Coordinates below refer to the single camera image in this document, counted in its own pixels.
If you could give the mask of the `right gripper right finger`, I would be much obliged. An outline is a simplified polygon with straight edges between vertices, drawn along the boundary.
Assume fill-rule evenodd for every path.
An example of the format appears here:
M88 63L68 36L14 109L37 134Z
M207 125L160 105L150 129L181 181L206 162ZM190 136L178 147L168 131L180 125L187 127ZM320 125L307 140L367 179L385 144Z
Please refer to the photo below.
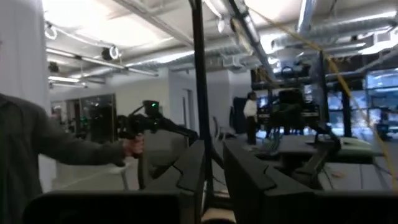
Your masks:
M235 144L223 149L224 176L237 223L314 223L312 190Z

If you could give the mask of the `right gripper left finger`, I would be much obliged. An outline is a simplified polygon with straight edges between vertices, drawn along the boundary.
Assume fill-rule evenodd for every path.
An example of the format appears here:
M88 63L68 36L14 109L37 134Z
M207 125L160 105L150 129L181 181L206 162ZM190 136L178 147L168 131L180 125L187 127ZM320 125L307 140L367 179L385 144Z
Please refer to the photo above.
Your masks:
M202 192L205 179L205 144L195 141L177 160L180 171L178 187L192 192Z

